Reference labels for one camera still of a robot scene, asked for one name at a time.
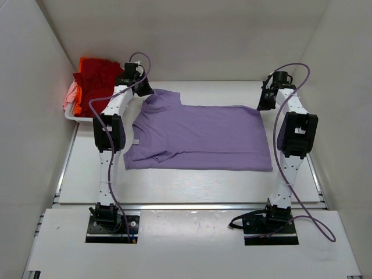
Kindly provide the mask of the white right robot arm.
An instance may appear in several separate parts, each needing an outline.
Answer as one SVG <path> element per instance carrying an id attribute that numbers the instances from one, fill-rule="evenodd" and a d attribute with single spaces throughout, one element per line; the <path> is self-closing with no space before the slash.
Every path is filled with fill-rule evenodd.
<path id="1" fill-rule="evenodd" d="M 261 89 L 257 110 L 273 110 L 278 105 L 278 113 L 284 115 L 278 134 L 273 136 L 273 149 L 279 152 L 276 154 L 276 190 L 269 196 L 266 214 L 260 219 L 261 228 L 273 233 L 291 218 L 291 188 L 299 167 L 313 148 L 319 119 L 304 108 L 287 72 L 269 74 Z"/>

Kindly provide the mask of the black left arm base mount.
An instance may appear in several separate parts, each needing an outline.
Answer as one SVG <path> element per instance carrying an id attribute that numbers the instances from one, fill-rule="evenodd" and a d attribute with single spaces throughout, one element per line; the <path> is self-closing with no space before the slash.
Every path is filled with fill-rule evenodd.
<path id="1" fill-rule="evenodd" d="M 136 244 L 140 228 L 140 215 L 125 215 L 114 204 L 100 203 L 90 207 L 90 218 L 85 236 L 86 243 Z"/>

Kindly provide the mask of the purple t shirt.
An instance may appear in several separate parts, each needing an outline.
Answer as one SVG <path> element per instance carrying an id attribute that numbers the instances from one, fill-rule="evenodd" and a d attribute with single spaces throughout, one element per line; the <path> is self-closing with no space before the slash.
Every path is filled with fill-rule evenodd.
<path id="1" fill-rule="evenodd" d="M 191 106 L 178 92 L 155 90 L 142 102 L 128 170 L 272 171 L 260 113 L 247 106 Z"/>

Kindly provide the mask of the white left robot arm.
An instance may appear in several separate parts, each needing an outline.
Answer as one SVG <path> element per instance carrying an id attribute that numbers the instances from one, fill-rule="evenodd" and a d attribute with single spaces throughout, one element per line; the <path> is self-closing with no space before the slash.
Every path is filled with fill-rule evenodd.
<path id="1" fill-rule="evenodd" d="M 152 93 L 143 65 L 140 62 L 127 62 L 124 72 L 115 81 L 113 94 L 92 99 L 88 103 L 94 114 L 94 142 L 101 167 L 98 201 L 90 211 L 97 225 L 109 234 L 131 235 L 127 216 L 114 191 L 119 159 L 126 145 L 122 117 L 135 94 L 146 96 Z"/>

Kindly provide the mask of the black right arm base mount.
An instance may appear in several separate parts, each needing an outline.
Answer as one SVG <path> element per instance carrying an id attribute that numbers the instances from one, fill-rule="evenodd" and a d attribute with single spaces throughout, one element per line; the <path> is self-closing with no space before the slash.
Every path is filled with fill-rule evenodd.
<path id="1" fill-rule="evenodd" d="M 267 205 L 233 218 L 228 228 L 242 230 L 246 246 L 298 245 L 291 209 Z"/>

